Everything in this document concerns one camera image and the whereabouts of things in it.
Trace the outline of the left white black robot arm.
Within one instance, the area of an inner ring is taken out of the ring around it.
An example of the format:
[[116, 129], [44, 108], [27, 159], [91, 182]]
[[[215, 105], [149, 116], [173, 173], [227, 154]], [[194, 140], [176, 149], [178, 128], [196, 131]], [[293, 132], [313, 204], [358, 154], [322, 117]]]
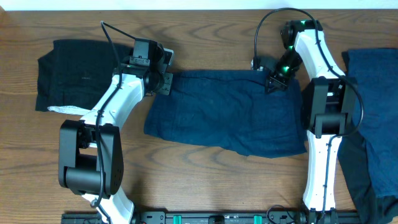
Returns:
[[80, 120], [60, 127], [58, 182], [89, 201], [101, 223], [137, 223], [139, 215], [121, 183], [124, 161], [121, 129], [148, 93], [168, 95], [174, 52], [161, 45], [134, 48], [113, 70], [111, 84]]

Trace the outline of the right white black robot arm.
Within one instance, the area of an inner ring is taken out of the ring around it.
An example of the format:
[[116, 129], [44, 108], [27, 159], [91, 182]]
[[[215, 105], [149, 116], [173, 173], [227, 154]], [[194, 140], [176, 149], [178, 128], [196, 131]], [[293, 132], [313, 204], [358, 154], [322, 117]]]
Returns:
[[305, 67], [310, 82], [302, 91], [300, 119], [310, 155], [303, 202], [311, 212], [329, 212], [335, 208], [336, 158], [341, 137], [351, 128], [356, 81], [345, 83], [318, 21], [289, 21], [280, 34], [286, 51], [266, 78], [266, 92], [286, 90]]

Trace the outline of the navy blue shorts garment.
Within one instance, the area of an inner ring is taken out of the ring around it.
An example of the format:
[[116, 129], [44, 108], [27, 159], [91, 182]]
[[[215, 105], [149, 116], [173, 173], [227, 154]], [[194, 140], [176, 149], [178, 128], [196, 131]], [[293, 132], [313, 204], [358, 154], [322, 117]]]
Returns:
[[169, 95], [157, 95], [144, 133], [164, 139], [222, 147], [267, 158], [303, 154], [300, 85], [266, 93], [267, 72], [191, 70], [175, 74]]

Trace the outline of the black shorts garment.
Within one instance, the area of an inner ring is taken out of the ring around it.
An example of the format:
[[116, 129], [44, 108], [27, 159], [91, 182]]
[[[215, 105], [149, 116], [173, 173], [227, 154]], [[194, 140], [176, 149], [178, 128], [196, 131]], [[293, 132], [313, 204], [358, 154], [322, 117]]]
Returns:
[[55, 40], [37, 62], [35, 110], [81, 116], [104, 95], [117, 67], [110, 44], [97, 40]]

